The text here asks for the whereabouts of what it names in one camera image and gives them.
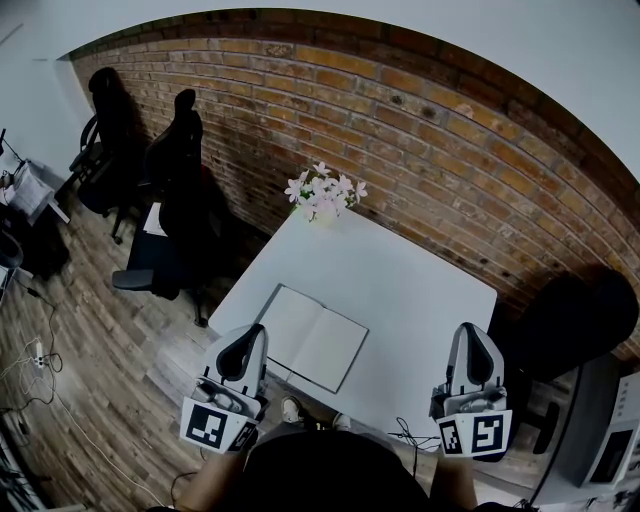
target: sneaker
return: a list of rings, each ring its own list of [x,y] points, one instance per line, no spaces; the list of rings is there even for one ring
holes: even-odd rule
[[[282,410],[282,421],[285,423],[303,423],[302,406],[297,398],[285,396],[280,404]]]
[[[333,430],[337,430],[338,432],[351,432],[351,418],[339,412],[336,414],[336,417],[333,418]]]

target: red brick wall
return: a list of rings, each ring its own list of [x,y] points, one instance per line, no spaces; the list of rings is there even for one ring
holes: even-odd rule
[[[640,290],[638,183],[582,123],[508,71],[429,36],[294,10],[153,21],[71,55],[118,70],[150,137],[197,91],[203,159],[233,211],[273,233],[287,178],[319,160],[366,181],[360,211],[521,310],[603,263]],[[640,332],[616,351],[640,358]]]

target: power strip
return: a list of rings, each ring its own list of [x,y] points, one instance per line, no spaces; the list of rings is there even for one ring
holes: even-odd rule
[[[44,368],[44,352],[42,351],[42,343],[40,343],[39,341],[38,343],[36,343],[35,363],[38,368]]]

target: person's arm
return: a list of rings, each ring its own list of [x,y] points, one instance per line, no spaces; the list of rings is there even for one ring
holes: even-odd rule
[[[476,508],[478,499],[473,487],[471,459],[446,458],[440,454],[436,472],[433,475],[431,499],[457,505],[466,510]]]
[[[246,452],[211,454],[176,502],[180,512],[210,512],[238,481],[247,460]]]

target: white tabletop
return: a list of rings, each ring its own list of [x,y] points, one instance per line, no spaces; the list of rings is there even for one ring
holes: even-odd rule
[[[445,381],[453,334],[462,322],[487,330],[494,289],[351,211],[330,226],[295,212],[209,326],[224,334],[253,323],[279,283],[370,330],[337,394],[297,376],[289,384],[383,432],[398,432],[400,416],[414,436],[438,435],[429,405]]]

